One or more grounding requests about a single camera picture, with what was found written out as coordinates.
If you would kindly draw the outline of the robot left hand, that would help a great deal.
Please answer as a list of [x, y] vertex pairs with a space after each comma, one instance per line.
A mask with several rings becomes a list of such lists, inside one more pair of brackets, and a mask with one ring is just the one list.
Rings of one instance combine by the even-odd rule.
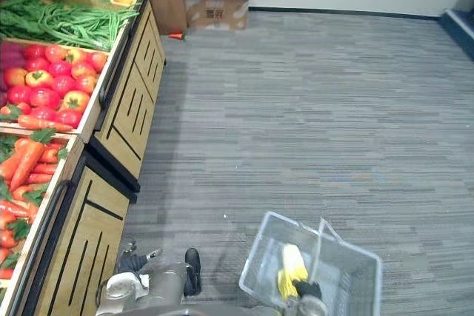
[[118, 260], [117, 273], [138, 273], [150, 260], [158, 257], [162, 253], [161, 248], [155, 249], [145, 255], [137, 255], [136, 250], [137, 245], [135, 241], [127, 244]]

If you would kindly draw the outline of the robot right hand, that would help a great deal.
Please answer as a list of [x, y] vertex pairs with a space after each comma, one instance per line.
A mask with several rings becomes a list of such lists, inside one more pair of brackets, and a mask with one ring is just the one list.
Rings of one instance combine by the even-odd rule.
[[307, 281], [303, 280], [294, 280], [293, 286], [295, 287], [300, 298], [303, 298], [304, 296], [312, 296], [318, 298], [319, 300], [322, 299], [321, 287], [317, 282], [308, 283]]

